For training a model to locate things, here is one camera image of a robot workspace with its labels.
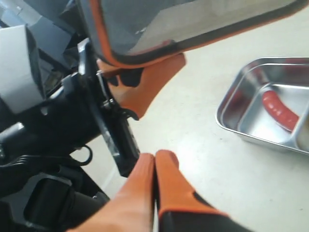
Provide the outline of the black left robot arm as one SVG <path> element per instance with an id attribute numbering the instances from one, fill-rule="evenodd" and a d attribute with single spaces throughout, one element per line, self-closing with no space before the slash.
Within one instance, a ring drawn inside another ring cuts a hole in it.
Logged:
<path id="1" fill-rule="evenodd" d="M 56 81 L 38 106 L 14 116 L 0 106 L 0 229 L 63 232 L 77 226 L 109 197 L 71 154 L 102 136 L 123 177 L 140 155 L 127 119 L 141 118 L 116 102 L 111 84 L 95 66 L 87 45 L 85 73 Z"/>

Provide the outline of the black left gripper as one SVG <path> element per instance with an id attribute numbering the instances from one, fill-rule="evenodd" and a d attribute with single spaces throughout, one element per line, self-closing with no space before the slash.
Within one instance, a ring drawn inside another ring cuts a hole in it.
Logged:
<path id="1" fill-rule="evenodd" d="M 139 150 L 127 117 L 144 116 L 160 90 L 185 66 L 185 55 L 121 69 L 100 59 L 96 64 L 88 39 L 76 44 L 73 54 L 71 70 L 53 70 L 43 79 L 46 100 L 41 105 L 44 121 L 38 152 L 67 156 L 102 136 L 120 175 L 128 177 Z"/>

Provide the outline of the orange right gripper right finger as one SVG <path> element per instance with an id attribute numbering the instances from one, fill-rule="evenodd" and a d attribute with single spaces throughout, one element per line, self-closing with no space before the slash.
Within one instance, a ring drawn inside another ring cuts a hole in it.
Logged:
<path id="1" fill-rule="evenodd" d="M 155 155 L 160 232 L 240 232 L 241 225 L 208 204 L 184 178 L 176 155 Z"/>

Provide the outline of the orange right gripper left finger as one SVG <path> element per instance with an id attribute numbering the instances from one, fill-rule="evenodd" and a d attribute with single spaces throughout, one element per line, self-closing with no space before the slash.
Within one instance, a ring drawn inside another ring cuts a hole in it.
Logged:
<path id="1" fill-rule="evenodd" d="M 151 232 L 154 222 L 155 159 L 140 155 L 116 196 L 71 232 Z"/>

